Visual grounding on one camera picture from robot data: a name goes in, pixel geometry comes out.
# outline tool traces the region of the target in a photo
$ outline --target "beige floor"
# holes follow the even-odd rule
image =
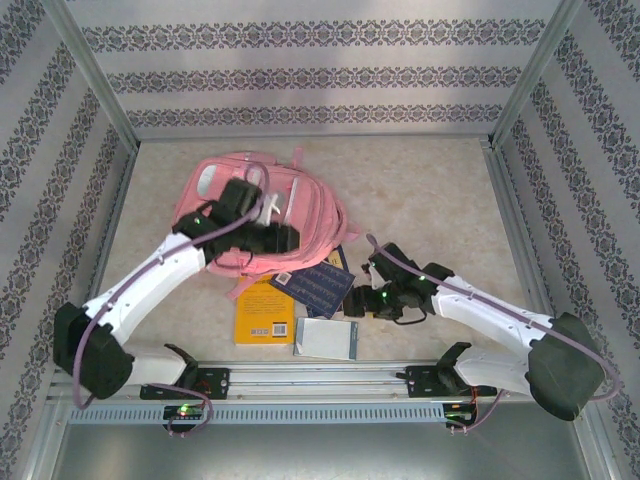
[[[380,243],[396,242],[423,266],[436,261],[506,301],[524,305],[478,140],[426,137],[233,139],[143,143],[107,265],[103,287],[144,260],[168,233],[175,202],[196,164],[231,151],[266,151],[286,161],[305,150],[304,167],[328,182],[350,220]],[[364,238],[345,245],[350,268],[371,253]],[[199,360],[306,361],[291,346],[236,346],[231,279],[201,273],[172,292],[130,341],[171,342]],[[301,315],[304,308],[297,306]],[[497,348],[482,334],[439,317],[419,325],[360,319],[359,360],[438,358],[456,341]]]

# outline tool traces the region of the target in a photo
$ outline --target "patterned wallpaper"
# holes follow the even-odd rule
[[[490,133],[558,0],[78,0],[140,138]]]
[[[640,9],[587,1],[502,154],[557,312],[619,371],[601,405],[622,478],[640,478]]]
[[[51,378],[55,310],[83,301],[128,149],[40,3],[0,1],[0,479]]]

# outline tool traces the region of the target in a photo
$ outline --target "black bracket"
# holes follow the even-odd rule
[[[460,354],[470,343],[458,342],[445,352],[435,365],[411,365],[404,373],[396,373],[397,378],[406,380],[409,398],[426,397],[471,397],[474,392],[453,368]],[[498,390],[494,387],[476,386],[476,397],[495,397]]]
[[[228,368],[198,368],[196,380],[190,390],[203,393],[211,400],[226,400],[229,392]],[[173,390],[143,385],[140,388],[142,400],[198,400],[198,397],[178,393]]]
[[[454,389],[451,385],[442,382],[440,372],[437,365],[411,365],[405,368],[404,373],[396,373],[396,378],[406,380],[409,398],[472,396],[471,386],[463,383],[463,386]],[[494,387],[476,387],[478,397],[495,397],[497,394],[498,390]]]

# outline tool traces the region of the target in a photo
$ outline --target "purple cable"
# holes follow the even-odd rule
[[[80,338],[80,342],[78,343],[78,348],[76,350],[76,356],[73,359],[73,403],[80,410],[85,410],[95,398],[94,395],[91,395],[86,402],[83,403],[82,401],[82,397],[80,396],[80,366],[82,364],[82,356],[84,355],[84,349],[86,348],[87,342],[89,341],[89,336],[91,335],[91,332],[93,331],[95,326],[98,324],[100,319],[104,316],[105,313],[107,313],[109,310],[113,308],[113,305],[115,305],[115,303],[118,301],[120,296],[122,296],[122,294],[129,287],[131,287],[131,285],[133,285],[142,275],[147,273],[156,265],[164,262],[164,260],[172,257],[173,255],[180,252],[181,250],[184,250],[185,248],[200,245],[201,243],[209,242],[222,235],[226,235],[227,233],[235,230],[236,228],[240,227],[241,225],[244,225],[245,223],[251,221],[251,219],[255,218],[256,215],[260,212],[260,209],[262,208],[262,204],[264,203],[267,193],[269,192],[269,172],[267,171],[267,168],[264,165],[260,163],[252,163],[249,165],[249,168],[247,168],[247,171],[245,172],[245,180],[247,179],[249,172],[251,172],[251,170],[253,170],[254,168],[259,168],[262,171],[262,178],[264,179],[263,180],[264,185],[262,186],[262,195],[260,195],[260,198],[258,199],[256,204],[253,206],[251,210],[249,210],[249,212],[247,212],[246,215],[240,217],[238,220],[234,222],[231,222],[229,225],[225,227],[222,227],[211,233],[207,233],[206,235],[202,235],[200,237],[194,238],[193,240],[190,240],[188,242],[184,242],[183,244],[180,244],[172,248],[171,250],[165,252],[164,254],[158,255],[156,258],[154,258],[152,261],[150,261],[145,266],[143,266],[140,270],[138,270],[134,275],[132,275],[129,280],[123,283],[122,286],[118,288],[118,290],[116,290],[106,302],[104,302],[102,307],[100,307],[100,310],[98,310],[98,313],[96,313],[95,317],[91,319],[91,321],[87,325],[87,328],[84,330],[82,337]],[[173,387],[171,385],[164,385],[160,387],[161,388],[171,387],[171,389],[173,390],[179,388],[179,387]],[[191,395],[200,396],[198,392],[194,392],[191,390],[187,390],[186,392]]]
[[[369,241],[369,243],[371,245],[373,245],[373,248],[375,249],[376,252],[380,253],[381,255],[384,255],[387,259],[389,259],[390,261],[392,261],[393,263],[395,263],[399,267],[405,269],[407,272],[413,273],[414,275],[418,275],[419,277],[425,277],[426,279],[428,279],[429,281],[435,283],[436,285],[440,285],[442,287],[448,288],[449,290],[453,290],[454,292],[457,292],[457,293],[459,293],[461,295],[464,295],[465,297],[469,297],[469,298],[472,298],[473,300],[477,300],[479,302],[482,302],[485,305],[489,305],[490,307],[495,308],[499,312],[502,312],[502,313],[505,313],[505,314],[509,315],[510,317],[514,318],[515,320],[517,320],[517,321],[519,321],[521,323],[524,323],[526,325],[530,325],[533,328],[537,328],[538,330],[543,331],[547,335],[551,335],[552,337],[557,338],[558,340],[560,340],[560,341],[566,343],[567,345],[575,348],[576,350],[584,353],[587,357],[589,357],[592,360],[594,360],[595,362],[597,362],[604,369],[604,371],[607,372],[609,377],[612,379],[613,386],[611,387],[611,389],[607,393],[604,393],[602,395],[595,395],[595,396],[591,397],[591,400],[598,401],[598,402],[602,402],[602,401],[605,401],[605,400],[611,400],[613,397],[618,395],[618,393],[620,392],[620,388],[622,386],[621,382],[620,382],[620,377],[618,376],[616,371],[613,369],[613,367],[604,358],[602,358],[597,353],[592,352],[591,350],[589,350],[584,345],[576,342],[572,338],[569,338],[569,337],[567,337],[565,335],[562,335],[561,333],[558,333],[558,332],[556,332],[554,330],[551,330],[550,328],[548,328],[548,327],[546,327],[546,326],[544,326],[544,325],[542,325],[542,324],[540,324],[538,322],[531,321],[530,319],[528,319],[524,315],[521,315],[521,314],[519,314],[517,312],[512,312],[508,308],[500,305],[499,303],[494,302],[493,300],[491,300],[489,298],[483,297],[482,295],[477,295],[477,294],[475,294],[473,292],[470,292],[469,290],[465,290],[464,288],[460,288],[460,287],[457,287],[455,285],[450,285],[450,284],[448,284],[446,282],[443,282],[442,280],[438,280],[437,278],[432,277],[431,275],[427,275],[426,273],[421,272],[420,270],[418,270],[416,268],[413,268],[413,267],[407,265],[406,263],[401,262],[400,260],[398,260],[396,257],[391,255],[390,253],[388,253],[387,251],[383,250],[380,247],[380,245],[378,245],[378,241],[376,240],[376,237],[374,237],[370,233],[367,234],[367,240]]]
[[[487,411],[484,412],[482,417],[480,417],[478,420],[476,420],[473,425],[466,426],[466,425],[464,425],[464,424],[462,424],[460,422],[456,422],[455,420],[447,420],[449,423],[456,423],[458,425],[462,425],[460,428],[456,428],[456,429],[453,429],[453,427],[452,427],[452,431],[465,432],[466,433],[466,432],[471,432],[471,431],[475,430],[476,428],[478,428],[480,425],[482,425],[484,422],[486,422],[487,418],[489,418],[489,415],[491,415],[493,413],[493,411],[498,406],[498,402],[500,402],[500,399],[502,399],[502,397],[505,395],[505,393],[507,393],[507,392],[505,392],[504,390],[500,390],[498,392],[498,395],[496,395],[496,398],[493,400],[493,402],[491,402],[491,405],[489,405],[489,408],[487,409]]]
[[[201,428],[204,428],[204,426],[211,421],[211,418],[213,417],[213,403],[211,403],[211,400],[209,399],[209,397],[207,397],[204,393],[196,392],[195,390],[189,390],[186,388],[176,387],[175,385],[166,385],[164,383],[150,383],[149,386],[155,387],[155,388],[162,388],[164,390],[173,390],[174,392],[184,393],[185,395],[194,395],[198,398],[201,398],[203,401],[203,404],[206,404],[206,406],[208,407],[207,416],[205,417],[205,419],[202,422],[200,422],[198,425],[193,427],[191,430],[189,430],[188,432],[180,433],[180,436],[182,438],[197,432]],[[171,436],[173,436],[175,433],[173,430],[171,430],[171,424],[173,423],[175,418],[176,417],[169,419],[169,423],[167,424],[167,430],[169,431],[169,435]]]

